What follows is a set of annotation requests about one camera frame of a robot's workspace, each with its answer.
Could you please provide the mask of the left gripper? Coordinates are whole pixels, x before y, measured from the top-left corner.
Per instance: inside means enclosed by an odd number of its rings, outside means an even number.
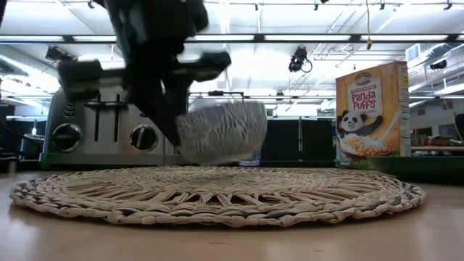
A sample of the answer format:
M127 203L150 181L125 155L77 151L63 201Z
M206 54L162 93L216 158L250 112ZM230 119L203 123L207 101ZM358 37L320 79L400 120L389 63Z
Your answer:
M59 83L67 100L95 97L102 88L119 83L128 92L128 103L135 105L162 132L173 146L180 145L174 111L185 109L193 82L216 79L231 65L227 51L204 52L193 61L181 62L185 50L181 39L148 41L129 51L125 67L107 69L99 60L62 61Z

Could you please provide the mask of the Panda Puffs cereal box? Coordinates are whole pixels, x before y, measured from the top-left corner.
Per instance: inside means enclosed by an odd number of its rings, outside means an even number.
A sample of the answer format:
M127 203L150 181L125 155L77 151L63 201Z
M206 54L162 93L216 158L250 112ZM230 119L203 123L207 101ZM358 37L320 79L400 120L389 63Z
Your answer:
M406 62L390 62L336 79L337 166L412 154L408 76Z

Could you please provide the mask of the black table frame rails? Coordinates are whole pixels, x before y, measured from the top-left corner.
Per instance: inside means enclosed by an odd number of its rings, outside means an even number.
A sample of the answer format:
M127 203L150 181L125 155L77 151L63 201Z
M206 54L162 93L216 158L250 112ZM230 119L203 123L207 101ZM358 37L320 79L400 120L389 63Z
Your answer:
M332 168L334 161L261 161L261 167Z

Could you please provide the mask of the black partition panel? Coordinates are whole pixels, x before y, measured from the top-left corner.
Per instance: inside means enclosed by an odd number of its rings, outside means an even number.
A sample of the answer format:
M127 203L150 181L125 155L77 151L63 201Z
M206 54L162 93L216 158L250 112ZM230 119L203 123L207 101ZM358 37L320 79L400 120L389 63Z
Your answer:
M332 133L331 122L327 120L268 120L261 160L333 163Z

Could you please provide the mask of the clear drinking glass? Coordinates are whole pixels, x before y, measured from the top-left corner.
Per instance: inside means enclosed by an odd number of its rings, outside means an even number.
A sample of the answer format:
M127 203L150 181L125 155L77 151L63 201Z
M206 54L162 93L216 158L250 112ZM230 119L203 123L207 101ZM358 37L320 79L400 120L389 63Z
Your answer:
M246 159L238 161L238 165L242 167L259 167L261 160L261 151L257 150L251 156Z

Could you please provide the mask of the blue white patterned bowl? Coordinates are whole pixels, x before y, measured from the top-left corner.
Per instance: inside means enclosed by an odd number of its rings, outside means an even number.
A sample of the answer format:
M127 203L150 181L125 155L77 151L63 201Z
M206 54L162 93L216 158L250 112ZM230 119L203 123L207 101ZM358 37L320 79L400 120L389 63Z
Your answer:
M265 141L268 119L258 101L219 103L176 119L178 151L200 165L237 162L252 156Z

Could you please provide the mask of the round woven straw placemat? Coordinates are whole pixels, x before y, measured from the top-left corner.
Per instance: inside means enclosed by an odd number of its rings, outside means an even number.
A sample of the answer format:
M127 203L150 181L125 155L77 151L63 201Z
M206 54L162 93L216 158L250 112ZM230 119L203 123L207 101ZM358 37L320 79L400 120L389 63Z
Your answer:
M14 185L10 198L63 218L240 228L374 218L418 207L426 192L361 171L166 166L48 175Z

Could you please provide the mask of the silver four-slot toaster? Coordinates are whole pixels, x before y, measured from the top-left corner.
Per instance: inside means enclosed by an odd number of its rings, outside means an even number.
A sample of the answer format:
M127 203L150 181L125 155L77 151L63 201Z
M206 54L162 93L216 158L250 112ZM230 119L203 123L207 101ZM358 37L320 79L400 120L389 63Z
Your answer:
M62 89L55 92L40 163L134 167L185 165L188 160L149 118L125 103L121 87L113 86L85 101L67 101Z

